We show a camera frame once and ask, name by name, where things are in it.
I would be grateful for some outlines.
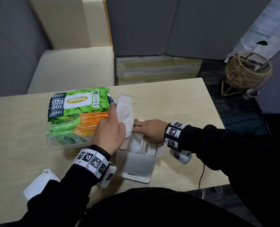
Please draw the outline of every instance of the sanicare logo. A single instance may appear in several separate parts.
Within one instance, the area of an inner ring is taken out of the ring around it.
[[[88,99],[87,96],[74,96],[74,97],[68,99],[66,102],[67,103],[80,103],[80,102],[83,102],[87,99]]]

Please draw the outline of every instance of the wristband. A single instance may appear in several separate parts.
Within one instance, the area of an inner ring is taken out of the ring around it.
[[[73,164],[80,165],[92,172],[98,179],[108,167],[107,159],[99,152],[92,149],[82,149]]]
[[[179,136],[181,134],[181,131],[186,127],[187,125],[179,123],[179,122],[172,122],[168,125],[166,128],[166,132],[164,134],[164,141],[167,144],[169,148],[175,149],[176,151],[181,152],[180,149],[178,149],[178,140]]]

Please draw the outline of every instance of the right hand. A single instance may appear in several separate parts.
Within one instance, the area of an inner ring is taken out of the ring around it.
[[[167,125],[168,122],[158,119],[146,120],[144,122],[135,121],[132,132],[143,134],[150,143],[163,143]]]

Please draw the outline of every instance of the wicker basket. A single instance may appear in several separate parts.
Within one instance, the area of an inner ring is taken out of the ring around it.
[[[234,56],[226,66],[226,77],[234,87],[257,88],[271,75],[270,62],[259,54],[246,52]]]

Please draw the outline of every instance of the light wooden table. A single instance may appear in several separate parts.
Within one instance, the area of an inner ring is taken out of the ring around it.
[[[133,96],[134,117],[179,121],[203,128],[224,128],[201,78],[110,87],[115,98]],[[48,147],[46,118],[52,93],[0,97],[0,223],[17,221],[27,211],[22,191],[45,168],[63,178],[81,148]],[[166,187],[177,191],[198,189],[203,163],[193,155],[187,165],[169,154],[157,159],[149,184],[114,177],[106,189],[93,187],[88,206],[112,194],[136,187]],[[206,167],[201,187],[228,184],[221,171]]]

